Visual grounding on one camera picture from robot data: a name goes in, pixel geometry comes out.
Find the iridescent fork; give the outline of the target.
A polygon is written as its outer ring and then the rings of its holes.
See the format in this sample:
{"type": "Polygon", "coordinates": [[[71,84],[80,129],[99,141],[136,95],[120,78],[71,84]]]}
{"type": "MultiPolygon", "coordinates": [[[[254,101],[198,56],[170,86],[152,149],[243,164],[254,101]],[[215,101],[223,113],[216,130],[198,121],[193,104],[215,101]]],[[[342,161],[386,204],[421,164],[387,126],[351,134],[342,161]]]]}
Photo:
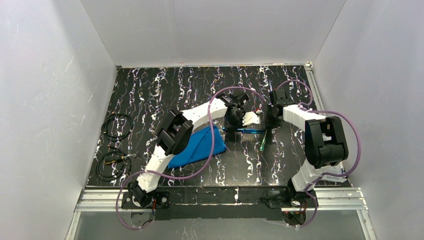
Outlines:
{"type": "Polygon", "coordinates": [[[265,131],[264,131],[264,133],[263,133],[263,136],[262,136],[262,141],[261,141],[261,144],[260,144],[260,147],[259,147],[259,150],[262,152],[263,150],[264,150],[264,148],[265,148],[265,144],[266,144],[266,141],[267,141],[267,134],[268,134],[268,130],[266,129],[265,131]]]}

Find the blue cloth napkin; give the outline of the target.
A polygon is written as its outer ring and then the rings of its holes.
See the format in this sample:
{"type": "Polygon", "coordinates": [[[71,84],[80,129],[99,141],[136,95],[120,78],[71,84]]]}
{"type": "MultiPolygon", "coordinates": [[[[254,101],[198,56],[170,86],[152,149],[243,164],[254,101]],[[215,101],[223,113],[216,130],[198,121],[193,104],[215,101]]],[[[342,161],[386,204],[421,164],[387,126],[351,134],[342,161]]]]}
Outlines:
{"type": "Polygon", "coordinates": [[[226,151],[225,142],[216,125],[213,125],[213,131],[211,131],[210,127],[205,127],[193,133],[190,136],[187,147],[171,159],[167,168],[184,167],[188,164],[207,159],[213,143],[213,156],[226,151]]]}

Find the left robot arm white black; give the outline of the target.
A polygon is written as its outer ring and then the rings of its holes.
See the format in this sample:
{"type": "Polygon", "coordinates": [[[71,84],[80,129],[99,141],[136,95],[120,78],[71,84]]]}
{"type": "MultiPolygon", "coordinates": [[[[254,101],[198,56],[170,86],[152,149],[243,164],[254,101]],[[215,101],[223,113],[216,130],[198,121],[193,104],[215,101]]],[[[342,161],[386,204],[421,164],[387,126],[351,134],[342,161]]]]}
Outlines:
{"type": "Polygon", "coordinates": [[[247,94],[237,96],[220,92],[199,106],[170,110],[157,129],[156,145],[145,169],[135,174],[137,179],[127,183],[128,192],[141,208],[150,208],[165,169],[183,167],[201,160],[210,162],[213,156],[226,151],[215,119],[224,119],[225,129],[235,132],[261,120],[255,112],[247,112],[247,94]]]}

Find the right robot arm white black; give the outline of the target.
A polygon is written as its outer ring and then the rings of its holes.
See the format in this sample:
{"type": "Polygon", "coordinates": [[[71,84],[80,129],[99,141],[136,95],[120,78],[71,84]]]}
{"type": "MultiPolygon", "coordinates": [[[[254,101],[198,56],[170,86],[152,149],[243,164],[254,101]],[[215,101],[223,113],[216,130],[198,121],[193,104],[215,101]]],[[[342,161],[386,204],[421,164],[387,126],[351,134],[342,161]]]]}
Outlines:
{"type": "Polygon", "coordinates": [[[265,128],[271,131],[289,123],[304,133],[306,159],[287,183],[287,198],[296,201],[308,198],[316,182],[325,176],[343,181],[343,174],[334,171],[349,155],[341,119],[302,110],[283,89],[271,90],[269,97],[265,128]]]}

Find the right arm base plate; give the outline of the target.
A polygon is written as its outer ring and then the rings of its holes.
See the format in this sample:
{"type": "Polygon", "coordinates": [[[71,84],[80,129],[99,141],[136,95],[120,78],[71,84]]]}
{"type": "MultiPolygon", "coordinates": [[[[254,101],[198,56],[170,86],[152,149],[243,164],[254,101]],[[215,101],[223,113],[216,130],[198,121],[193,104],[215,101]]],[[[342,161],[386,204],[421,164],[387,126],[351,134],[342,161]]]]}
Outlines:
{"type": "Polygon", "coordinates": [[[282,210],[282,220],[294,227],[304,225],[307,222],[307,210],[318,206],[313,190],[306,193],[290,190],[288,187],[266,191],[259,201],[270,209],[289,209],[282,210]]]}

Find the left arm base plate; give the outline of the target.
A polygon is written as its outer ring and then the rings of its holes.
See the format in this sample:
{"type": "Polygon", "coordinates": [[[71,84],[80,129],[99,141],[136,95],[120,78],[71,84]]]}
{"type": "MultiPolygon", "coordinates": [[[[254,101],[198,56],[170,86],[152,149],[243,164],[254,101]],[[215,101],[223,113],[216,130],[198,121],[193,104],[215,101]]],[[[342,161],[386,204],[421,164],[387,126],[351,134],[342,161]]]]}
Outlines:
{"type": "Polygon", "coordinates": [[[122,209],[168,209],[171,204],[171,196],[168,191],[154,190],[145,193],[140,189],[128,188],[123,194],[120,207],[122,209]]]}

